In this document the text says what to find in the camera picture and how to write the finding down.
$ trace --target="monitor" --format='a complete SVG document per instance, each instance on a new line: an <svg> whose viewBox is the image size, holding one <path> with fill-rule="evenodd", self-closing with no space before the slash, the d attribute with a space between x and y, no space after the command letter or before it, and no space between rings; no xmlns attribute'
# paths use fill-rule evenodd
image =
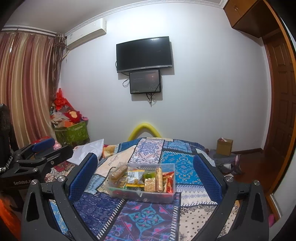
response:
<svg viewBox="0 0 296 241"><path fill-rule="evenodd" d="M131 94L157 93L161 91L160 71L144 70L130 72Z"/></svg>
<svg viewBox="0 0 296 241"><path fill-rule="evenodd" d="M116 45L117 72L172 67L169 37L134 40Z"/></svg>

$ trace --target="gray bag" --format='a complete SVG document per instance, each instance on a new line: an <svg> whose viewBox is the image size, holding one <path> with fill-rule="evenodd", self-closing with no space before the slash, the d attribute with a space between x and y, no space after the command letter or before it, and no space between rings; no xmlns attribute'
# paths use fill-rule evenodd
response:
<svg viewBox="0 0 296 241"><path fill-rule="evenodd" d="M239 158L240 154L236 155L231 153L230 156L224 156L221 154L217 154L215 149L211 149L209 152L209 157L215 161L216 167L223 174L237 175L243 174L240 166L239 166Z"/></svg>

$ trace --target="curtain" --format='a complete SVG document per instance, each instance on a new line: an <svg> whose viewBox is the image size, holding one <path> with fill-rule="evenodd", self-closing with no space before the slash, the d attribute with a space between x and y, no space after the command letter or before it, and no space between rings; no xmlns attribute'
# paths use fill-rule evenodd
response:
<svg viewBox="0 0 296 241"><path fill-rule="evenodd" d="M55 137L48 108L53 45L41 34L0 32L0 103L10 109L20 148Z"/></svg>
<svg viewBox="0 0 296 241"><path fill-rule="evenodd" d="M54 38L52 54L51 54L51 64L50 64L50 74L51 78L49 79L49 108L53 103L57 88L59 84L59 76L61 72L62 57L63 51L66 47L65 44L65 35L57 33Z"/></svg>

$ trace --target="ceiling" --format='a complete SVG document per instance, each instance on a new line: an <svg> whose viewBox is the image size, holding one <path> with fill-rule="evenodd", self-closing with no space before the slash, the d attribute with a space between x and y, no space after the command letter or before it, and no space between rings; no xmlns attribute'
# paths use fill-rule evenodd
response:
<svg viewBox="0 0 296 241"><path fill-rule="evenodd" d="M66 33L77 25L114 8L144 2L192 2L220 7L225 0L25 0L6 25L41 28Z"/></svg>

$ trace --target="crown molding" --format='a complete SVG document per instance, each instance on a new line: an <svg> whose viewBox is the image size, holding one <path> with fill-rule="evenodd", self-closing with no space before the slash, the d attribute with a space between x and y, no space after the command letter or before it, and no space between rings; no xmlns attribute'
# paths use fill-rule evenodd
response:
<svg viewBox="0 0 296 241"><path fill-rule="evenodd" d="M220 8L224 8L228 0L221 0L220 2Z"/></svg>
<svg viewBox="0 0 296 241"><path fill-rule="evenodd" d="M211 6L211 7L217 7L217 8L221 8L221 4L226 4L227 0L221 0L220 3L214 3L214 2L209 2L209 1L204 1L204 0L147 0L147 1L142 1L142 2L137 2L137 3L132 3L132 4L128 4L125 6L121 6L121 7L117 7L114 9L111 9L109 11L103 12L93 18L90 18L89 20L79 24L78 26L76 26L75 28L71 29L70 31L68 31L67 33L65 33L65 36L70 35L71 33L75 32L76 30L82 28L83 26L97 20L103 17L106 17L110 14L116 13L116 12L120 12L126 9L130 9L130 8L134 8L134 7L140 7L140 6L145 6L145 5L151 5L151 4L158 4L158 3L192 3L192 4L202 4L202 5L207 5L207 6Z"/></svg>

